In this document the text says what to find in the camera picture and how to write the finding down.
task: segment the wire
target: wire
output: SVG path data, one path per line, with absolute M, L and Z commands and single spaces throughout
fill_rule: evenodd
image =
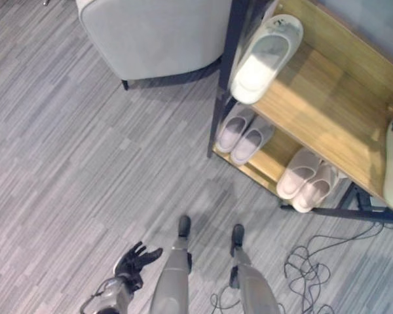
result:
M 237 300 L 235 303 L 231 304 L 231 305 L 227 305 L 227 306 L 222 306 L 221 305 L 221 298 L 223 297 L 223 293 L 226 291 L 226 289 L 229 286 L 224 286 L 223 288 L 221 288 L 219 294 L 213 293 L 210 297 L 210 303 L 211 305 L 214 307 L 212 309 L 211 314 L 214 314 L 214 312 L 218 309 L 220 311 L 221 314 L 223 314 L 223 310 L 225 309 L 232 309 L 234 308 L 236 305 L 238 305 L 240 303 L 240 300 Z
M 352 237 L 334 237 L 328 235 L 314 235 L 306 245 L 298 245 L 291 250 L 284 262 L 284 275 L 290 278 L 289 272 L 292 271 L 291 281 L 288 283 L 290 290 L 301 297 L 301 314 L 335 314 L 334 309 L 327 304 L 322 305 L 316 311 L 316 303 L 322 291 L 322 285 L 327 283 L 331 277 L 329 267 L 320 262 L 313 262 L 312 256 L 319 252 L 328 250 L 332 247 L 342 245 L 349 241 L 363 240 L 375 237 L 380 234 L 383 229 L 393 230 L 393 226 L 386 226 L 381 223 L 374 222 L 365 231 L 360 232 Z M 312 251 L 311 246 L 315 239 L 330 239 L 336 241 L 331 245 L 319 247 Z
M 103 293 L 102 289 L 103 289 L 104 286 L 106 286 L 106 284 L 107 284 L 110 280 L 112 280 L 113 278 L 114 278 L 114 277 L 105 279 L 105 280 L 103 281 L 103 283 L 101 283 L 101 284 L 99 285 L 99 287 L 96 289 L 96 292 L 95 292 L 94 294 L 92 294 L 92 295 L 89 297 L 89 299 L 87 299 L 86 301 L 84 301 L 84 303 L 83 303 L 82 306 L 80 307 L 80 314 L 84 314 L 84 309 L 89 305 L 89 303 L 90 303 L 93 299 L 95 299 L 95 297 L 100 296 L 100 295 Z

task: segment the wooden shelf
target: wooden shelf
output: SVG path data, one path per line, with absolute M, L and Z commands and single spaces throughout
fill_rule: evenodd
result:
M 383 200 L 393 64 L 317 1 L 281 4 L 275 14 L 300 19 L 303 42 L 252 106 L 275 124 L 274 137 L 238 169 L 276 193 L 285 167 L 304 146 Z
M 383 198 L 386 105 L 309 45 L 302 43 L 253 109 Z
M 291 158 L 300 148 L 301 145 L 298 142 L 277 129 L 272 139 L 247 164 L 237 168 L 276 194 L 278 180 Z M 224 154 L 216 149 L 214 149 L 214 152 L 234 165 L 229 154 Z
M 243 166 L 236 166 L 234 165 L 231 160 L 230 160 L 230 155 L 229 154 L 224 154 L 222 152 L 219 152 L 214 148 L 214 152 L 222 157 L 225 161 L 229 162 L 233 166 L 235 166 L 237 169 L 239 169 L 241 172 L 243 172 L 245 175 L 249 176 L 251 179 L 256 181 L 258 184 L 263 186 L 264 188 L 270 190 L 272 193 L 275 195 L 278 195 L 276 193 L 276 182 L 274 182 L 271 178 L 267 177 L 264 173 L 260 172 L 258 169 L 252 167 L 249 163 L 244 164 Z

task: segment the gray carpet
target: gray carpet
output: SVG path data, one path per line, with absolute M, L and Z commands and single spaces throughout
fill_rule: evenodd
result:
M 133 243 L 168 252 L 182 213 L 193 219 L 191 314 L 211 313 L 211 293 L 227 284 L 236 222 L 278 301 L 301 312 L 283 274 L 289 251 L 318 232 L 349 236 L 370 223 L 282 211 L 237 169 L 208 160 L 217 78 L 212 65 L 125 92 L 74 2 L 0 0 L 0 314 L 76 313 Z M 166 259 L 143 271 L 132 314 L 148 313 Z M 318 305 L 393 313 L 393 230 L 314 259 L 332 270 Z

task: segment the robotic arm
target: robotic arm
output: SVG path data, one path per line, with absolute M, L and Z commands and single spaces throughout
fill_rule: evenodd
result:
M 80 314 L 127 314 L 128 304 L 134 297 L 134 292 L 143 286 L 140 271 L 145 265 L 157 260 L 163 249 L 159 248 L 150 253 L 143 253 L 146 246 L 139 242 L 122 256 L 113 269 L 114 277 L 106 279 L 95 294 L 81 306 Z

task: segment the robot leg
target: robot leg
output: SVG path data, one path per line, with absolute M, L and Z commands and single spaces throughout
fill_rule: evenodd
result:
M 230 286 L 240 289 L 240 299 L 245 314 L 280 314 L 278 303 L 268 282 L 252 266 L 243 251 L 244 227 L 237 224 L 233 228 L 231 255 L 234 267 L 231 270 Z
M 192 268 L 191 254 L 187 251 L 190 229 L 191 219 L 182 216 L 179 220 L 178 238 L 159 277 L 150 314 L 188 313 L 188 275 Z

